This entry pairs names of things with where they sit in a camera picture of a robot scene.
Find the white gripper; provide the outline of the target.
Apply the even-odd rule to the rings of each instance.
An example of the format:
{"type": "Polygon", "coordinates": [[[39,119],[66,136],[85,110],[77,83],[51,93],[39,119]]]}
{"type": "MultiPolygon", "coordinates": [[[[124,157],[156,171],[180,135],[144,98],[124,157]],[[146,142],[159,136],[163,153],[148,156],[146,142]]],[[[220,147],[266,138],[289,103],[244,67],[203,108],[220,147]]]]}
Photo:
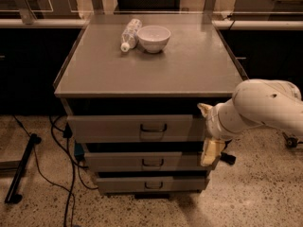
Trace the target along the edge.
{"type": "Polygon", "coordinates": [[[219,111],[223,107],[222,103],[213,107],[208,104],[198,103],[197,107],[205,118],[207,131],[212,137],[207,137],[204,140],[201,166],[211,166],[221,155],[225,147],[224,141],[231,140],[235,133],[228,131],[220,120],[219,111]]]}

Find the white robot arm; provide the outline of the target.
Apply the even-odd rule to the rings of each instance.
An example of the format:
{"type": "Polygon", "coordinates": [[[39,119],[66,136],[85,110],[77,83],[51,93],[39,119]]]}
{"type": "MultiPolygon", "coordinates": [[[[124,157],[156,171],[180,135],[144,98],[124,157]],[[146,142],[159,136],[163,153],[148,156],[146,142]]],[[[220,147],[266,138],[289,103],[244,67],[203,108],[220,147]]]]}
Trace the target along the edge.
{"type": "Polygon", "coordinates": [[[224,103],[197,105],[205,118],[201,166],[211,166],[226,141],[259,126],[279,129],[303,139],[303,101],[299,89],[285,80],[248,79],[224,103]]]}

